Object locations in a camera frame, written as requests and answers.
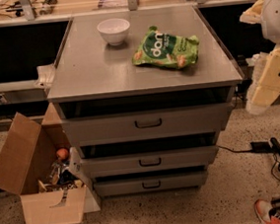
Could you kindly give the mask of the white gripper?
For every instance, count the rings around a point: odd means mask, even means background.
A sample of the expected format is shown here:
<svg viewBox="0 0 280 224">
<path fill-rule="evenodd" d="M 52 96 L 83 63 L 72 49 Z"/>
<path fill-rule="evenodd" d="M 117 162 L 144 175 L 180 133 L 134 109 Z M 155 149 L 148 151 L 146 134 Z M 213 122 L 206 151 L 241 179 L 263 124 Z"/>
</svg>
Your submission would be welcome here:
<svg viewBox="0 0 280 224">
<path fill-rule="evenodd" d="M 240 22 L 261 24 L 262 6 L 265 0 L 257 0 L 240 15 Z M 280 95 L 280 46 L 270 54 L 260 53 L 252 73 L 252 83 L 247 89 L 245 109 L 250 114 L 262 114 Z"/>
</svg>

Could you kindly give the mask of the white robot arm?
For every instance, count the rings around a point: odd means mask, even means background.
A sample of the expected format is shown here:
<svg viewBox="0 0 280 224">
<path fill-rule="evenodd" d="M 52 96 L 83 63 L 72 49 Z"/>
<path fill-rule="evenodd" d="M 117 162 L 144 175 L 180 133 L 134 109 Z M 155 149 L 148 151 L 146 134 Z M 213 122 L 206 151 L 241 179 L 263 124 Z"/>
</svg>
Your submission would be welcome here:
<svg viewBox="0 0 280 224">
<path fill-rule="evenodd" d="M 275 43 L 269 54 L 255 59 L 245 109 L 251 114 L 266 111 L 280 95 L 280 0 L 257 0 L 241 14 L 241 22 L 261 24 L 262 34 Z"/>
</svg>

